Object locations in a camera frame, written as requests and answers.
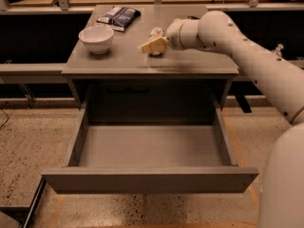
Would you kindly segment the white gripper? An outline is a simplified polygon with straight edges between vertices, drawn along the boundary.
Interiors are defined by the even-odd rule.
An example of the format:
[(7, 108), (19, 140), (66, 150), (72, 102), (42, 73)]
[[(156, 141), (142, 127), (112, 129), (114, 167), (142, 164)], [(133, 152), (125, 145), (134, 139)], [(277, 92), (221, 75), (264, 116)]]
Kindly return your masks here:
[(199, 49), (203, 42), (198, 36), (199, 20), (175, 19), (166, 30), (166, 37), (149, 39), (139, 46), (144, 54), (162, 54), (167, 50), (168, 44), (174, 50)]

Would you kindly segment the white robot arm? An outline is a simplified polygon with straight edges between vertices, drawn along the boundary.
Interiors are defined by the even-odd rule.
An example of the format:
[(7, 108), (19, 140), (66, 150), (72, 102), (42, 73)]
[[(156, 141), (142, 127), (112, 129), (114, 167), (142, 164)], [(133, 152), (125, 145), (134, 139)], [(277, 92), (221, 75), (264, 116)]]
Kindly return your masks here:
[(229, 56), (291, 124), (264, 170), (257, 228), (304, 228), (304, 70), (247, 38), (224, 12), (176, 19), (139, 46), (145, 54), (197, 49)]

